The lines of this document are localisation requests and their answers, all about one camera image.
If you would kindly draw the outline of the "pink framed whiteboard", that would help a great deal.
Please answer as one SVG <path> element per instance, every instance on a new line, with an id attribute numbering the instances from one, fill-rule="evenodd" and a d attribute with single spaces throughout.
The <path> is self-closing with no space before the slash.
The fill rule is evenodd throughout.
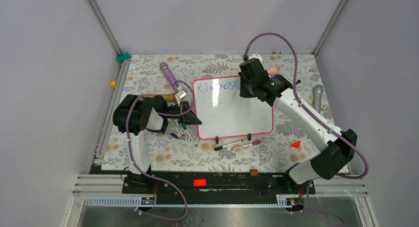
<path id="1" fill-rule="evenodd" d="M 195 109 L 202 124 L 200 139 L 268 134 L 274 130 L 273 108 L 257 98 L 239 95 L 240 76 L 196 79 Z"/>

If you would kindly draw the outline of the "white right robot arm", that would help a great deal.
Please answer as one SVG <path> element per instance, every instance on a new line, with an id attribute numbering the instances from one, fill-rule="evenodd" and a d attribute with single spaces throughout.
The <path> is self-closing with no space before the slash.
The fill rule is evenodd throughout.
<path id="1" fill-rule="evenodd" d="M 294 86 L 283 76 L 270 77 L 257 58 L 240 65 L 240 91 L 243 98 L 256 97 L 284 113 L 311 139 L 319 154 L 297 163 L 284 176 L 287 192 L 296 193 L 303 183 L 315 178 L 330 180 L 354 157 L 356 133 L 329 125 L 307 102 L 294 93 Z"/>

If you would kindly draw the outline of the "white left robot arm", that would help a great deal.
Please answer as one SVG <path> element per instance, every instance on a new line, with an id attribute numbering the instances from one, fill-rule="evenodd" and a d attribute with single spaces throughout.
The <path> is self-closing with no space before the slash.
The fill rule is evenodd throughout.
<path id="1" fill-rule="evenodd" d="M 113 124 L 120 133 L 127 136 L 128 170 L 132 173 L 134 186 L 142 193 L 147 193 L 153 188 L 152 178 L 145 175 L 151 172 L 145 142 L 146 132 L 165 133 L 170 119 L 175 120 L 178 125 L 202 124 L 189 102 L 169 104 L 174 101 L 173 94 L 128 94 L 113 113 Z"/>

